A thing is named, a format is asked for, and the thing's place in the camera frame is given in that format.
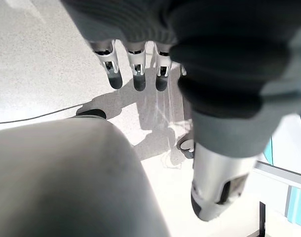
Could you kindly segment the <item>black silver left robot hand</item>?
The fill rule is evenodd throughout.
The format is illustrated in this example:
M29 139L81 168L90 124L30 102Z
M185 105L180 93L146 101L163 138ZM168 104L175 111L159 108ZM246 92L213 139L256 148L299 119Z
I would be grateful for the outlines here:
M301 111L301 0L65 0L82 36L167 44L194 133L191 203L210 221L241 195L281 119Z

